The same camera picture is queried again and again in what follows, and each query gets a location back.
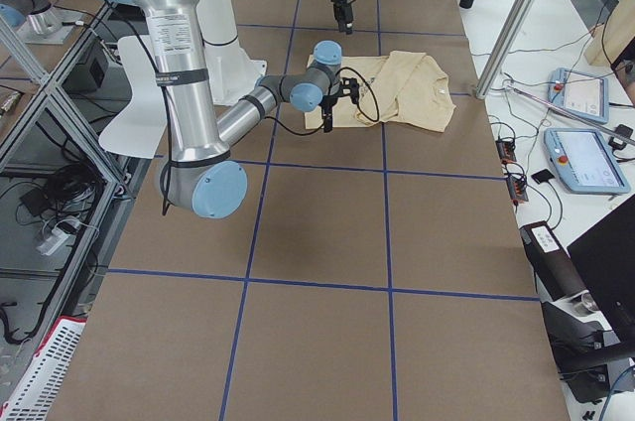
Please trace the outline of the cream long sleeve shirt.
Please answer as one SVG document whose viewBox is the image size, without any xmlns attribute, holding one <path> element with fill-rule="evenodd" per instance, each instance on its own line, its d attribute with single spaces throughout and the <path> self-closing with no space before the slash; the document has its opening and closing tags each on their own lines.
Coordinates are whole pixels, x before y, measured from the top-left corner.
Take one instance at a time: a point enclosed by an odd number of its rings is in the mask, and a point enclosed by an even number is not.
<svg viewBox="0 0 635 421">
<path fill-rule="evenodd" d="M 360 105 L 342 98 L 333 109 L 335 128 L 368 127 L 372 120 L 406 123 L 443 132 L 455 105 L 448 89 L 448 76 L 426 53 L 393 51 L 382 57 L 345 57 L 341 74 L 360 82 Z"/>
</svg>

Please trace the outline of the orange circuit board upper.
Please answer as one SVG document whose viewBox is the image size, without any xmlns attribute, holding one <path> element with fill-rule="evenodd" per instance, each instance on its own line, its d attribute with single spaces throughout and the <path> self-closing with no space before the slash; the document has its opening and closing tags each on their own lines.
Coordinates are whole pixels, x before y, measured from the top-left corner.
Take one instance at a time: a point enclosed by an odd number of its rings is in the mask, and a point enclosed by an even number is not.
<svg viewBox="0 0 635 421">
<path fill-rule="evenodd" d="M 495 141 L 497 152 L 502 164 L 516 163 L 515 142 L 512 140 L 497 139 Z"/>
</svg>

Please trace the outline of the orange circuit board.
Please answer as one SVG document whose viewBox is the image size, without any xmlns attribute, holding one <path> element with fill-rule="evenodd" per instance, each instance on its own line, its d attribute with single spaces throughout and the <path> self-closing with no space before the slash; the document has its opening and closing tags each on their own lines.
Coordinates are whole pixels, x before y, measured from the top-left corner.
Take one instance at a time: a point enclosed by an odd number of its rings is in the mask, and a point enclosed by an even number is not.
<svg viewBox="0 0 635 421">
<path fill-rule="evenodd" d="M 506 184 L 510 200 L 514 206 L 524 204 L 529 200 L 527 196 L 527 181 L 524 176 L 508 174 L 506 176 Z"/>
<path fill-rule="evenodd" d="M 497 152 L 502 164 L 516 163 L 515 142 L 512 140 L 497 139 L 495 141 Z"/>
</svg>

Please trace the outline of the orange circuit board lower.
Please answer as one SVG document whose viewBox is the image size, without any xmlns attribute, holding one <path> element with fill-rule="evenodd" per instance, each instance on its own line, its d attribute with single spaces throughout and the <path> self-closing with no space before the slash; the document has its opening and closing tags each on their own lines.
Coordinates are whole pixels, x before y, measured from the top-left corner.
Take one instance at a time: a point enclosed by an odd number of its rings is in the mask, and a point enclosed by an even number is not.
<svg viewBox="0 0 635 421">
<path fill-rule="evenodd" d="M 506 176 L 506 184 L 510 200 L 514 206 L 524 204 L 529 200 L 527 196 L 527 181 L 524 176 L 508 174 Z"/>
</svg>

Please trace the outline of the thin metal rod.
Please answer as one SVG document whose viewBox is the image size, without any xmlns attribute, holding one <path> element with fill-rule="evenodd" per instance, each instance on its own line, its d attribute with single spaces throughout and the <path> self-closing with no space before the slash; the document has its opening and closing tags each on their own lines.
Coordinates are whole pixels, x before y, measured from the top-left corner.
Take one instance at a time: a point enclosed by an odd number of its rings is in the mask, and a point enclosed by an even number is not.
<svg viewBox="0 0 635 421">
<path fill-rule="evenodd" d="M 519 95 L 540 102 L 551 108 L 555 113 L 575 119 L 576 121 L 588 124 L 601 132 L 618 138 L 624 138 L 624 135 L 614 130 L 606 128 L 603 123 L 608 122 L 609 103 L 606 100 L 607 90 L 600 85 L 596 94 L 590 90 L 589 85 L 584 85 L 578 89 L 566 89 L 560 91 L 551 91 L 549 96 L 553 99 L 539 98 L 536 95 L 528 93 L 513 84 L 507 84 L 505 91 L 513 91 Z"/>
</svg>

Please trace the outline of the far blue teach pendant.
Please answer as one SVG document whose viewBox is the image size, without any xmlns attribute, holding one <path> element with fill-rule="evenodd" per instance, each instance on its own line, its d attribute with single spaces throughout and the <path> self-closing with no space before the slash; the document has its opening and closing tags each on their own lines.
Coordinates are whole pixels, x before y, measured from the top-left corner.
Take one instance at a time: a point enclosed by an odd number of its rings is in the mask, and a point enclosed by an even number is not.
<svg viewBox="0 0 635 421">
<path fill-rule="evenodd" d="M 550 75 L 548 101 L 582 118 L 607 123 L 608 83 L 605 77 L 557 68 Z"/>
</svg>

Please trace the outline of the blue teach pendant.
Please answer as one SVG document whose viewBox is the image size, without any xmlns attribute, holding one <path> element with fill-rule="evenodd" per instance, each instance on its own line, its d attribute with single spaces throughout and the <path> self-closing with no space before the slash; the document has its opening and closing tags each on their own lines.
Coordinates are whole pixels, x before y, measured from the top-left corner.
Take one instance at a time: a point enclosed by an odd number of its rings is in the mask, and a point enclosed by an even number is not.
<svg viewBox="0 0 635 421">
<path fill-rule="evenodd" d="M 557 68 L 550 75 L 548 101 L 582 118 L 607 123 L 608 83 L 605 77 Z"/>
<path fill-rule="evenodd" d="M 598 130 L 550 128 L 543 138 L 548 158 L 570 192 L 622 195 L 631 191 Z"/>
</svg>

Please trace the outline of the near blue teach pendant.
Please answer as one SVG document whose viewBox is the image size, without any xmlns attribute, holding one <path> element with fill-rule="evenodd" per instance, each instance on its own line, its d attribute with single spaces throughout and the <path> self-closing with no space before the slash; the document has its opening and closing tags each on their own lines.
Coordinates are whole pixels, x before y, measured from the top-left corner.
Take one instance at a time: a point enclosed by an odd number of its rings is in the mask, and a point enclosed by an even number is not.
<svg viewBox="0 0 635 421">
<path fill-rule="evenodd" d="M 548 158 L 570 192 L 622 195 L 631 191 L 598 130 L 550 128 L 543 138 Z"/>
</svg>

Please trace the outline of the dark box with label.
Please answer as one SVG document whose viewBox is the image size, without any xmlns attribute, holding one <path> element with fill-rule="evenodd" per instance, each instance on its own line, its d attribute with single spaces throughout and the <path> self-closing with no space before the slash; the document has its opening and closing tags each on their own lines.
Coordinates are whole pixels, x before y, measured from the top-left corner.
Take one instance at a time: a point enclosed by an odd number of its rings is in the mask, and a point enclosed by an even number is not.
<svg viewBox="0 0 635 421">
<path fill-rule="evenodd" d="M 569 255 L 545 221 L 525 224 L 519 231 L 542 301 L 558 301 L 587 291 Z"/>
</svg>

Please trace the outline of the black monitor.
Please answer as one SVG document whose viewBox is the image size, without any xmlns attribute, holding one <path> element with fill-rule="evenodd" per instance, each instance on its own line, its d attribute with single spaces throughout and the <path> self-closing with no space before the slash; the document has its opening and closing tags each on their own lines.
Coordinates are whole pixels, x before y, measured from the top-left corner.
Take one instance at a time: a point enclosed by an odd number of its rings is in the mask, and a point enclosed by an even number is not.
<svg viewBox="0 0 635 421">
<path fill-rule="evenodd" d="M 571 262 L 613 331 L 634 338 L 634 199 L 629 198 L 568 247 Z"/>
</svg>

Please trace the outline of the white perforated basket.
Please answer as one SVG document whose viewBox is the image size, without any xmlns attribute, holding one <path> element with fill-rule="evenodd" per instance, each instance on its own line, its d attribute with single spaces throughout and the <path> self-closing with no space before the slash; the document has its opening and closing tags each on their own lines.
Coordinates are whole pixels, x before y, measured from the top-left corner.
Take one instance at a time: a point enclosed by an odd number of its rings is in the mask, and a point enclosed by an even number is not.
<svg viewBox="0 0 635 421">
<path fill-rule="evenodd" d="M 11 396 L 1 405 L 2 420 L 45 420 L 60 391 L 86 319 L 62 316 L 36 349 Z"/>
</svg>

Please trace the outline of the white pedestal column base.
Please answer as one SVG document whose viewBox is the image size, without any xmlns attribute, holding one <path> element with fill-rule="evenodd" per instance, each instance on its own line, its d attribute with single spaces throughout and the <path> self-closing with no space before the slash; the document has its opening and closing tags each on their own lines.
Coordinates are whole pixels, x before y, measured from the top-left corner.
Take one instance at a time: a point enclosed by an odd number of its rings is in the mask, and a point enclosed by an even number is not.
<svg viewBox="0 0 635 421">
<path fill-rule="evenodd" d="M 213 101 L 232 106 L 254 88 L 267 63 L 251 60 L 242 48 L 231 0 L 200 0 L 196 12 Z"/>
</svg>

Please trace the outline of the aluminium frame post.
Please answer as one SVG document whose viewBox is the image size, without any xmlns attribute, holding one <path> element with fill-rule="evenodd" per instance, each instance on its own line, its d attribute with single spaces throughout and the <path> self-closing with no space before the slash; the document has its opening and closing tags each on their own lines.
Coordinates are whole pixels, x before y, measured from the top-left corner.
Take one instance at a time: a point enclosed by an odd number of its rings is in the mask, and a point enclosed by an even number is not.
<svg viewBox="0 0 635 421">
<path fill-rule="evenodd" d="M 484 99 L 510 52 L 535 0 L 515 0 L 508 14 L 484 70 L 474 89 L 474 96 Z"/>
</svg>

